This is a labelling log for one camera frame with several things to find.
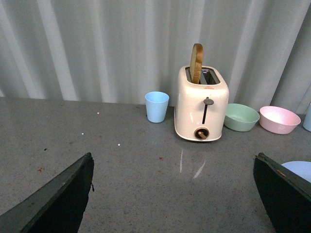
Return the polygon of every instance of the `bread slice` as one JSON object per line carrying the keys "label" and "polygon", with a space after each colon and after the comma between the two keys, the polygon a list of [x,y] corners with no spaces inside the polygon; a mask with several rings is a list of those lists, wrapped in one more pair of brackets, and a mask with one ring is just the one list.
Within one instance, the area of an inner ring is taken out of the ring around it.
{"label": "bread slice", "polygon": [[203,46],[194,44],[190,61],[190,78],[191,82],[199,84],[203,62]]}

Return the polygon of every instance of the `light blue container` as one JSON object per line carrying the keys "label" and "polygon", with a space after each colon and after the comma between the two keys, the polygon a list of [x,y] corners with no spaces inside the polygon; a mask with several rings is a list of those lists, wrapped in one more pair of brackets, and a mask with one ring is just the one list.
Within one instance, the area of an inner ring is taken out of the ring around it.
{"label": "light blue container", "polygon": [[159,91],[149,92],[145,95],[147,118],[153,123],[164,121],[169,95]]}
{"label": "light blue container", "polygon": [[311,104],[306,114],[305,121],[303,122],[303,128],[305,128],[308,131],[311,131]]}

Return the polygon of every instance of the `plastic bowl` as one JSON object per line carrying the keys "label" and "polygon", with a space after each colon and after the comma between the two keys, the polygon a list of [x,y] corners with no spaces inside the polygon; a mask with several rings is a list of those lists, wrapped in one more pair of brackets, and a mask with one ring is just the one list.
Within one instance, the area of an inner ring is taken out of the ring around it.
{"label": "plastic bowl", "polygon": [[250,131],[259,120],[256,110],[237,103],[230,103],[225,113],[224,124],[231,130],[245,132]]}
{"label": "plastic bowl", "polygon": [[288,134],[301,122],[295,113],[280,107],[265,106],[259,112],[260,125],[272,133]]}
{"label": "plastic bowl", "polygon": [[282,166],[311,183],[311,162],[291,161],[282,164]]}

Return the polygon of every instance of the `green bowl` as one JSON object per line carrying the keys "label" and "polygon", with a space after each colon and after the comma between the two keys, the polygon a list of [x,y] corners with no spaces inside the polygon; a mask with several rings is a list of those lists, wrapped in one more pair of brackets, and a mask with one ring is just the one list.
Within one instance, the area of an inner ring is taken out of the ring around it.
{"label": "green bowl", "polygon": [[259,120],[259,113],[248,106],[230,103],[225,113],[224,125],[231,130],[250,131]]}

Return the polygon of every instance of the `toaster knob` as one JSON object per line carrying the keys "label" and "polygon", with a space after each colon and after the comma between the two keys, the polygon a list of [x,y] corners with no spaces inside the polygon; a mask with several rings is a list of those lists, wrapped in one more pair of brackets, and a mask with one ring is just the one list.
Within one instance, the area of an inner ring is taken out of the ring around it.
{"label": "toaster knob", "polygon": [[200,140],[207,139],[208,135],[209,135],[209,131],[206,128],[199,128],[199,129],[196,129],[196,131],[194,132],[194,136]]}

